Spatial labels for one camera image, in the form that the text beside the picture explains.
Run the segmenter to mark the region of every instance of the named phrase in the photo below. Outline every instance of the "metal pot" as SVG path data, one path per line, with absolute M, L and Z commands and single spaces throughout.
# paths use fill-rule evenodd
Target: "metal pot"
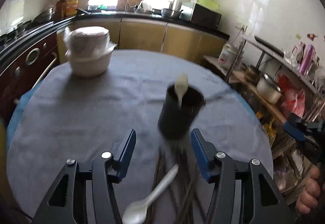
M 52 20 L 53 16 L 54 16 L 54 7 L 46 10 L 45 12 L 42 12 L 40 15 L 35 17 L 33 22 L 36 22 L 36 23 L 50 22 Z
M 283 94 L 281 88 L 265 73 L 261 74 L 256 89 L 258 93 L 271 104 L 277 103 Z
M 170 18 L 170 19 L 178 19 L 181 15 L 183 10 L 180 10 L 179 12 L 177 11 L 174 11 L 174 10 L 171 10 L 171 9 L 166 9 L 166 8 L 163 8 L 161 10 L 161 16 L 163 18 Z
M 260 71 L 256 67 L 250 65 L 246 70 L 245 78 L 256 86 L 260 79 Z

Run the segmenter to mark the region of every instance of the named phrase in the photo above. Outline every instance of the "bottle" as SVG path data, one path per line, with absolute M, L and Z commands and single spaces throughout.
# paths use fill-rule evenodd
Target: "bottle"
M 311 63 L 313 61 L 314 56 L 316 55 L 316 51 L 313 45 L 308 45 L 306 49 L 305 56 L 303 57 L 303 61 L 301 62 L 299 73 L 305 75 Z

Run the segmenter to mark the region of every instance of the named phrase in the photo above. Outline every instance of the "black cup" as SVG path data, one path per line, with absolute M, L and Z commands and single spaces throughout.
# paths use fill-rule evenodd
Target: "black cup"
M 195 88 L 188 87 L 182 99 L 182 107 L 179 108 L 174 85 L 171 85 L 167 88 L 158 128 L 165 138 L 180 139 L 189 131 L 193 120 L 204 105 L 204 96 Z

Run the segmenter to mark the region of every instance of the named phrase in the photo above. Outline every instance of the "white ladle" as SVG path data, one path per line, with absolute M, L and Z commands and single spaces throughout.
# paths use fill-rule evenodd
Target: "white ladle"
M 175 93 L 178 98 L 178 106 L 181 108 L 182 106 L 182 99 L 189 88 L 189 79 L 185 73 L 182 73 L 178 76 L 175 82 Z
M 154 190 L 145 199 L 132 202 L 123 213 L 123 224 L 142 224 L 146 220 L 148 207 L 165 191 L 178 172 L 178 164 L 165 175 Z

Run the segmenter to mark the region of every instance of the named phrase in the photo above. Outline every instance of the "white bowl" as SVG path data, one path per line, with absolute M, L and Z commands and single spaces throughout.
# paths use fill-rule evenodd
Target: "white bowl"
M 111 60 L 112 51 L 114 48 L 108 50 L 105 54 L 96 57 L 73 57 L 71 51 L 66 52 L 66 57 L 69 60 L 71 69 L 74 74 L 83 78 L 92 78 L 104 73 Z

